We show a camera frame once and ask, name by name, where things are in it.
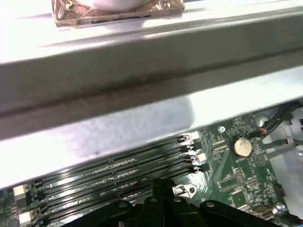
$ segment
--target mounting hole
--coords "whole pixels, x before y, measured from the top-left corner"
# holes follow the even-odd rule
[[[176,198],[174,198],[174,201],[175,201],[175,202],[181,202],[182,199],[181,199],[180,197],[176,197]]]
[[[125,202],[121,202],[119,204],[119,208],[126,208],[127,207],[127,204]]]
[[[191,188],[189,189],[189,192],[190,192],[190,193],[194,193],[194,192],[195,192],[195,188],[194,188],[194,187],[191,187]]]

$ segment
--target red wire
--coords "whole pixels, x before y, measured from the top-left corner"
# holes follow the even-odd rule
[[[267,134],[267,130],[266,129],[260,128],[260,131],[261,131],[262,135]]]

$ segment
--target copper foil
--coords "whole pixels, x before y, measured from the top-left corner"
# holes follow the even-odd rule
[[[183,0],[152,0],[137,9],[112,12],[99,10],[76,0],[52,0],[53,16],[57,26],[111,21],[133,17],[162,16],[181,13]]]

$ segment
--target black connector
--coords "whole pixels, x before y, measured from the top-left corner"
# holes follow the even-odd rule
[[[301,224],[301,219],[299,219],[298,216],[292,215],[290,213],[284,214],[280,216],[280,221],[287,225],[287,226],[292,226],[292,225],[300,225]]]
[[[280,184],[280,183],[274,184],[274,190],[275,190],[278,197],[286,196],[285,191],[282,187],[282,184]]]
[[[199,166],[200,172],[204,173],[210,170],[210,165],[208,163]]]
[[[247,137],[248,139],[251,139],[251,138],[261,138],[263,135],[262,135],[262,132],[260,130],[258,131],[253,131],[253,132],[250,132],[247,134]]]
[[[202,143],[199,141],[195,142],[194,146],[195,146],[195,150],[200,150],[203,148]]]

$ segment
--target microchip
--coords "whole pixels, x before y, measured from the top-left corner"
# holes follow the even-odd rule
[[[247,204],[244,191],[240,190],[231,194],[235,208],[243,207]]]

